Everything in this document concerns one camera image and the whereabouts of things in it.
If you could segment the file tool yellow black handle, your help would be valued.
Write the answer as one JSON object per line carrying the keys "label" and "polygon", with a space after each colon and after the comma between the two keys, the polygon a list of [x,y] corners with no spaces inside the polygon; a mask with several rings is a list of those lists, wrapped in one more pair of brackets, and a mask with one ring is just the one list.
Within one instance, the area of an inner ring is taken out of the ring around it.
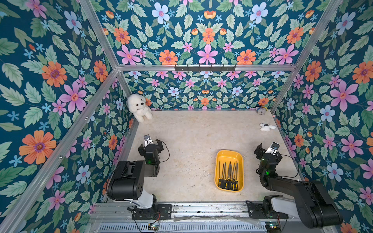
{"label": "file tool yellow black handle", "polygon": [[223,169],[222,169],[222,175],[221,175],[221,183],[220,183],[220,187],[222,189],[226,189],[226,170],[227,170],[227,164],[226,162],[224,162],[223,164]]}
{"label": "file tool yellow black handle", "polygon": [[228,190],[231,190],[232,189],[232,176],[233,176],[233,170],[232,170],[232,165],[229,164],[229,167],[228,167],[228,176],[227,176],[227,188]]}
{"label": "file tool yellow black handle", "polygon": [[227,188],[227,176],[228,176],[228,167],[229,167],[229,164],[225,163],[225,171],[224,171],[224,189],[228,189]]}
{"label": "file tool yellow black handle", "polygon": [[229,163],[228,169],[227,169],[227,176],[226,176],[225,188],[227,190],[231,189],[231,163]]}
{"label": "file tool yellow black handle", "polygon": [[235,190],[234,191],[237,191],[238,190],[238,166],[239,166],[239,164],[238,164],[238,162],[236,162],[235,163],[236,164],[236,170],[235,170],[235,183],[234,183],[234,185],[235,185]]}
{"label": "file tool yellow black handle", "polygon": [[221,163],[219,161],[218,187],[221,187]]}
{"label": "file tool yellow black handle", "polygon": [[235,170],[236,170],[236,164],[234,164],[233,166],[232,166],[232,170],[233,170],[233,176],[232,176],[232,189],[231,190],[235,190],[235,185],[234,185],[234,183],[235,183]]}
{"label": "file tool yellow black handle", "polygon": [[225,173],[226,173],[226,163],[223,163],[221,175],[219,179],[219,187],[222,189],[225,188]]}
{"label": "file tool yellow black handle", "polygon": [[232,167],[232,171],[231,171],[231,181],[230,181],[230,189],[233,190],[233,191],[236,191],[236,182],[237,182],[237,165],[238,163],[236,162],[233,167]]}

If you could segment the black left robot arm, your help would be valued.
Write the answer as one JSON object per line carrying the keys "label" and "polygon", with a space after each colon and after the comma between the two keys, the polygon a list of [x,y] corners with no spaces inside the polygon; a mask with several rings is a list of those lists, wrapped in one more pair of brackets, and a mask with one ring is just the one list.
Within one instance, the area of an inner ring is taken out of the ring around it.
{"label": "black left robot arm", "polygon": [[129,202],[137,209],[155,209],[156,197],[145,190],[145,178],[155,178],[160,170],[159,154],[164,150],[160,140],[147,141],[138,148],[143,160],[120,161],[107,185],[109,199]]}

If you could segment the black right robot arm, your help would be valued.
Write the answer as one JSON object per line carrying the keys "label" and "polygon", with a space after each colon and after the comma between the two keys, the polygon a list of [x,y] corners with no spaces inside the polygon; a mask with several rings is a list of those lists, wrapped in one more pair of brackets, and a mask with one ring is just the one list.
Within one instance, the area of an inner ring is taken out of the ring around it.
{"label": "black right robot arm", "polygon": [[293,200],[270,198],[272,209],[299,218],[310,229],[342,224],[342,214],[319,181],[298,181],[277,174],[276,167],[282,160],[278,149],[279,144],[274,142],[268,149],[260,144],[254,151],[260,160],[256,172],[262,186],[293,197]]}

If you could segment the yellow storage tray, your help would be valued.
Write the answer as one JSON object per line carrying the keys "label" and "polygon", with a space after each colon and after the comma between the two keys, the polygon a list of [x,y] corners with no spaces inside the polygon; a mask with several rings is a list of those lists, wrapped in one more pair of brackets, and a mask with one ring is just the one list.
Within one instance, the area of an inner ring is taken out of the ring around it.
{"label": "yellow storage tray", "polygon": [[244,188],[243,156],[232,150],[221,150],[216,156],[215,185],[229,192],[241,192]]}

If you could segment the small white plush toy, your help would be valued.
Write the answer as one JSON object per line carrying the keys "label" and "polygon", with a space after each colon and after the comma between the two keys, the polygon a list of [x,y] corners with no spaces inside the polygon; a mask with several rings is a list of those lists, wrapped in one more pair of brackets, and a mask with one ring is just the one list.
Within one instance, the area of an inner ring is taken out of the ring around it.
{"label": "small white plush toy", "polygon": [[275,130],[277,127],[275,125],[271,125],[268,123],[260,123],[260,130],[264,132],[269,132],[271,130]]}

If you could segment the white plush bear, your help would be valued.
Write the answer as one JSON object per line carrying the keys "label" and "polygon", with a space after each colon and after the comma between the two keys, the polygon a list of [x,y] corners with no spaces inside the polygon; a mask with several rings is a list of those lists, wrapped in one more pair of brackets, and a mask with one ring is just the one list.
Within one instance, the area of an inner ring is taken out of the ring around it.
{"label": "white plush bear", "polygon": [[146,104],[146,98],[139,94],[132,94],[127,99],[129,111],[134,115],[139,123],[144,123],[145,119],[153,119],[152,111]]}

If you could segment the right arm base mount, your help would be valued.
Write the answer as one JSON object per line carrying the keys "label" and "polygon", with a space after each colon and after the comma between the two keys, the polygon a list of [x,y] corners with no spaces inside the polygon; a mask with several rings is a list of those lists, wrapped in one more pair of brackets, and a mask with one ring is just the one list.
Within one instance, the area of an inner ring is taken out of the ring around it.
{"label": "right arm base mount", "polygon": [[249,218],[253,219],[286,219],[287,214],[277,212],[272,207],[271,200],[280,195],[265,196],[263,202],[245,201],[248,209]]}

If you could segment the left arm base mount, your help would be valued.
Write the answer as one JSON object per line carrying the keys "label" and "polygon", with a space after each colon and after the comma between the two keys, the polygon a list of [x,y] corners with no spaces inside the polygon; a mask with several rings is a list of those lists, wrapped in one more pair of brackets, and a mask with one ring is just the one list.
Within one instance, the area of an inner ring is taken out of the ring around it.
{"label": "left arm base mount", "polygon": [[128,207],[133,220],[168,220],[171,219],[173,206],[155,202],[149,209],[140,209],[137,206]]}

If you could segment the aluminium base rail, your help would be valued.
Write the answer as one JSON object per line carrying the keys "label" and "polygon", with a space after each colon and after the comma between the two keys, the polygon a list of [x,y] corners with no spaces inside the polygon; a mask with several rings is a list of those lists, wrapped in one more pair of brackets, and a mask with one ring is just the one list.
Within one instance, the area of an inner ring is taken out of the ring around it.
{"label": "aluminium base rail", "polygon": [[309,229],[300,219],[263,213],[248,202],[167,203],[162,217],[133,220],[128,203],[101,203],[88,222],[87,233],[336,233],[335,226]]}

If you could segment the aluminium frame top bar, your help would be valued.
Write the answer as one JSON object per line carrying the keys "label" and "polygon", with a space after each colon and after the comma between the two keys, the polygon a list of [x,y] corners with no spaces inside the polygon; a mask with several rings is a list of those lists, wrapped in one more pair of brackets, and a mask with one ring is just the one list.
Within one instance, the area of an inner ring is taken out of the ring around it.
{"label": "aluminium frame top bar", "polygon": [[294,71],[295,65],[119,65],[119,71]]}

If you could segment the black hook rail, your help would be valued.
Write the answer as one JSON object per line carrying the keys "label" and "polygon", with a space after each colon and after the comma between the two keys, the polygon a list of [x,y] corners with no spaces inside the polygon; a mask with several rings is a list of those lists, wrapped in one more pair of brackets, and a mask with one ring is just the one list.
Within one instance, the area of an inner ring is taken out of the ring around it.
{"label": "black hook rail", "polygon": [[233,65],[180,65],[174,66],[174,71],[183,71],[183,72],[224,72],[224,71],[235,71],[236,66]]}

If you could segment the aluminium frame post left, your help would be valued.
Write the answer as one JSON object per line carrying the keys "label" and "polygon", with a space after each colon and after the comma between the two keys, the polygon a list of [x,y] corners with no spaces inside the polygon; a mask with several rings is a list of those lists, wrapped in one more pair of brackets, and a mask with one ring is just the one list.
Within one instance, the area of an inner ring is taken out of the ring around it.
{"label": "aluminium frame post left", "polygon": [[124,94],[126,97],[129,97],[132,94],[132,91],[128,85],[128,83],[125,80],[125,77],[122,73],[122,71],[119,70],[119,62],[114,54],[114,51],[107,39],[107,36],[104,33],[104,29],[102,27],[102,24],[96,14],[95,9],[93,8],[93,5],[91,1],[82,0],[80,1],[80,5],[85,12],[85,15],[92,27],[92,30],[94,31],[97,40],[99,44],[101,45],[106,57],[108,58],[108,62],[111,66],[111,68],[119,74],[118,81],[119,84],[122,86]]}

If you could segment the aluminium frame post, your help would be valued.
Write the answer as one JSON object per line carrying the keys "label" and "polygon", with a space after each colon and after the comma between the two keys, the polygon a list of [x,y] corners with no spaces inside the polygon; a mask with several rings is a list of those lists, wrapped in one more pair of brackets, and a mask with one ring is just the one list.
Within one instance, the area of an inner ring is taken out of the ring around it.
{"label": "aluminium frame post", "polygon": [[339,6],[342,4],[342,0],[331,0],[329,1],[325,11],[323,12],[319,22],[316,24],[315,30],[313,34],[310,36],[305,48],[301,52],[300,56],[298,57],[295,70],[289,75],[287,80],[282,86],[279,94],[277,95],[276,101],[271,108],[271,114],[274,116],[276,110],[279,108],[281,102],[283,101],[285,95],[287,94],[288,90],[292,86],[295,78],[299,74],[301,68],[307,61],[308,57],[310,56],[313,48],[318,43],[322,33],[325,31],[326,27],[328,26],[329,22],[331,21],[332,17],[337,13]]}
{"label": "aluminium frame post", "polygon": [[119,62],[114,54],[114,51],[107,39],[107,36],[104,33],[104,29],[102,27],[102,24],[96,14],[95,9],[93,8],[93,5],[91,1],[82,0],[80,1],[80,5],[85,12],[85,15],[92,27],[92,30],[94,31],[97,40],[99,44],[101,45],[106,57],[108,58],[108,62],[111,66],[111,68],[119,74],[118,81],[119,84],[122,86],[124,94],[126,97],[129,97],[132,94],[132,91],[128,85],[128,83],[125,80],[125,77],[122,73],[122,71],[119,70]]}

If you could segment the aluminium frame post right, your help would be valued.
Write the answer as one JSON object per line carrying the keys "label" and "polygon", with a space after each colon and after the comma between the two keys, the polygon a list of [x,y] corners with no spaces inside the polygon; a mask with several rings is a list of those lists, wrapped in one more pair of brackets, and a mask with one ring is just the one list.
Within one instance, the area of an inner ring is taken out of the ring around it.
{"label": "aluminium frame post right", "polygon": [[295,78],[299,74],[301,68],[307,61],[308,57],[310,56],[313,48],[318,43],[322,33],[325,31],[326,27],[328,26],[329,22],[331,21],[332,17],[337,13],[339,6],[342,4],[342,0],[331,0],[329,1],[325,11],[323,12],[319,22],[316,24],[315,30],[313,34],[310,36],[305,48],[301,52],[300,56],[298,57],[295,70],[289,75],[287,80],[282,86],[279,94],[277,95],[276,101],[271,108],[271,114],[274,116],[276,110],[279,108],[281,102],[283,101],[285,95],[287,94],[288,90],[292,86]]}

